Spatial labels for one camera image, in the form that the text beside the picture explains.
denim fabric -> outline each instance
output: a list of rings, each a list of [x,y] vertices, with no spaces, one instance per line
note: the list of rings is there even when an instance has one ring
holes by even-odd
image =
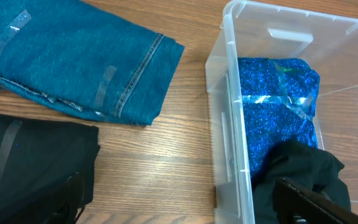
[[[182,45],[78,0],[0,1],[0,35],[23,10],[31,20],[2,51],[0,86],[79,118],[152,124]]]

wood grain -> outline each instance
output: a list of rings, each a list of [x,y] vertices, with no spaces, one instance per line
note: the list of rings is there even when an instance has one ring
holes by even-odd
[[[215,193],[204,65],[218,37],[227,1],[88,2],[186,47],[161,115],[146,128],[82,121],[7,91],[0,91],[0,113],[100,127],[94,201],[79,223],[213,223]],[[353,0],[263,2],[358,18],[358,1]]]

white plastic box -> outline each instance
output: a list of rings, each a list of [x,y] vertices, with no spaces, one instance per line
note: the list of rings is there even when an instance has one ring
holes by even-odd
[[[321,77],[313,120],[319,148],[344,170],[358,214],[358,19],[231,1],[206,62],[218,207],[216,223],[255,223],[238,57],[301,58]],[[220,189],[226,184],[229,188]]]

blue folded garment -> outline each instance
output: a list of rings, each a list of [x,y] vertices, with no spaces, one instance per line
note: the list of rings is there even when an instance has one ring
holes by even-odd
[[[319,75],[297,58],[238,58],[251,177],[279,142],[317,148],[313,117]]]
[[[150,125],[184,47],[78,0],[0,1],[0,86],[83,119]]]

black fabric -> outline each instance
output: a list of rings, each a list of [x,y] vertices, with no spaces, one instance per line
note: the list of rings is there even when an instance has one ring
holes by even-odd
[[[93,199],[98,128],[0,114],[0,147],[6,129],[21,121],[0,179],[0,223],[79,173],[84,192],[79,207]]]
[[[344,165],[331,153],[304,146],[296,141],[277,144],[268,155],[267,170],[252,179],[256,223],[278,223],[273,210],[275,182],[288,177],[295,183],[329,197],[330,201],[351,210],[347,186],[338,179]]]

